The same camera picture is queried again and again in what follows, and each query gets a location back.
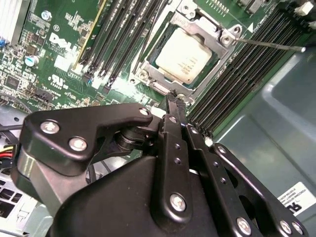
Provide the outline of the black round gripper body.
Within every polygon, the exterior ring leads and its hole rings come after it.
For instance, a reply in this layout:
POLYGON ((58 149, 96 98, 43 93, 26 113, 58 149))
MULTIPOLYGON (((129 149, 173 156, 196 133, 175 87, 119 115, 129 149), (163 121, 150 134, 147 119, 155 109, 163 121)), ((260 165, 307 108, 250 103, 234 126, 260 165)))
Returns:
MULTIPOLYGON (((150 213, 155 157, 138 158, 86 186, 60 207, 52 237, 168 237, 150 213)), ((175 237, 229 237, 221 216, 211 213, 198 175, 191 173, 193 216, 175 237)))

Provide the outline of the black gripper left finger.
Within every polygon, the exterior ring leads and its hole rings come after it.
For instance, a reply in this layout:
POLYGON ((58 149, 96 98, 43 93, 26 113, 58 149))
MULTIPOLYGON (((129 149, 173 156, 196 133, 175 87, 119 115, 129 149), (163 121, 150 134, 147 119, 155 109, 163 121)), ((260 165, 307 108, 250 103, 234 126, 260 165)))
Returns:
POLYGON ((150 213, 159 227, 193 216, 188 142, 173 94, 159 118, 138 103, 38 111, 25 117, 15 185, 56 216, 76 192, 138 158, 155 157, 150 213))

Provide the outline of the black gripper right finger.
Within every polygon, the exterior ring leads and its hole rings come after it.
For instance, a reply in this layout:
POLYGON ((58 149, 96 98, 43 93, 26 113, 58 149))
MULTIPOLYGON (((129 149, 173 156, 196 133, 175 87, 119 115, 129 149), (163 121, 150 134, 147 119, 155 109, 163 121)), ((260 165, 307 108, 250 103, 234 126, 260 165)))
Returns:
POLYGON ((176 99, 193 167, 220 237, 307 237, 303 224, 224 145, 207 147, 176 99))

